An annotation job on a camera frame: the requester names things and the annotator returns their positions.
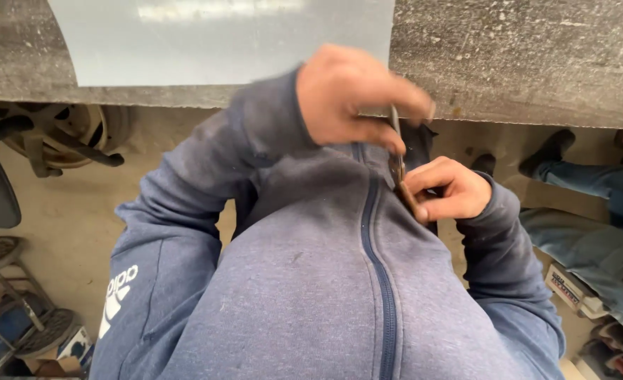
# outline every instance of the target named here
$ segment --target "concrete floor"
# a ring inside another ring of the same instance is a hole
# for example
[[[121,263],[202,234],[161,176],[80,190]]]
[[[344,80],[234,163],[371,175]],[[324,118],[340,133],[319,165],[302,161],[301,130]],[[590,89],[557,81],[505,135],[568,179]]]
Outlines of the concrete floor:
[[[124,228],[113,213],[114,207],[135,198],[140,177],[155,169],[164,151],[175,147],[194,125],[213,112],[132,108],[135,133],[121,149],[126,157],[124,166],[89,164],[66,170],[58,178],[36,178],[25,158],[0,143],[0,162],[10,177],[23,214],[20,226],[0,230],[0,235],[28,239],[29,246],[21,257],[56,305],[77,311],[92,337],[97,336],[109,282],[110,250]],[[516,192],[525,206],[549,206],[604,220],[602,199],[537,183],[517,173],[520,159],[536,150],[558,127],[439,120],[431,128],[440,133],[434,140],[434,157],[449,156],[468,165],[481,153],[494,153],[498,159],[496,179]],[[613,163],[623,154],[611,145],[614,130],[573,131],[578,141],[566,156],[570,161]],[[233,203],[229,203],[218,223],[224,245],[234,229],[234,217]],[[466,269],[461,236],[451,220],[440,222],[439,229],[452,252],[455,273],[461,276]],[[547,256],[538,254],[549,262]],[[558,299],[555,301],[564,318],[567,356],[571,357],[587,341],[592,324],[576,317]]]

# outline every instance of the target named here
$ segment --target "shoe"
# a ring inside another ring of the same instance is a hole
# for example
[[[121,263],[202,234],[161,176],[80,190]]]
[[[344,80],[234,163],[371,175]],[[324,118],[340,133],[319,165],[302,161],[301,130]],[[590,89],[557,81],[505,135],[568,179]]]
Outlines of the shoe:
[[[563,154],[574,144],[577,137],[569,129],[562,129],[546,139],[535,154],[518,165],[518,171],[525,177],[534,178],[537,167],[543,162],[562,161]]]
[[[476,170],[476,172],[483,172],[486,175],[492,177],[495,172],[495,164],[497,163],[497,159],[491,155],[490,153],[485,153],[474,161],[471,164],[471,170]]]

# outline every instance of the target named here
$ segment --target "hoodie sleeve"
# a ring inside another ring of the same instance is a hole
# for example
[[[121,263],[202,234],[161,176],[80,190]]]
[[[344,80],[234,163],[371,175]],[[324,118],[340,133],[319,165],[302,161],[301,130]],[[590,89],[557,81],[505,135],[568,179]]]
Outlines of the hoodie sleeve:
[[[163,370],[211,280],[221,243],[215,222],[237,183],[293,151],[314,150],[302,120],[297,71],[243,89],[229,108],[198,125],[117,207],[126,223],[110,260],[91,377],[118,379],[127,362],[151,355]]]
[[[536,379],[562,379],[560,317],[542,264],[520,225],[518,198],[492,178],[492,198],[476,218],[458,220],[468,263],[469,294],[485,310],[516,358]]]

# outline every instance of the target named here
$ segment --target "right hand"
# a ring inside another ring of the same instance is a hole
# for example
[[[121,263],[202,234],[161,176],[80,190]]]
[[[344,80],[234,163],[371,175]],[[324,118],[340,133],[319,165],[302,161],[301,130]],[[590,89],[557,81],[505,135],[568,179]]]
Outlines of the right hand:
[[[436,109],[425,91],[351,47],[318,49],[300,68],[296,91],[309,135],[319,145],[367,142],[405,154],[396,131],[375,118],[358,117],[359,108],[393,104],[417,126],[431,120]]]
[[[492,186],[485,178],[447,157],[410,170],[403,182],[416,200],[412,211],[422,224],[445,218],[475,218],[492,198]],[[434,187],[443,188],[442,197],[426,196],[426,190]]]

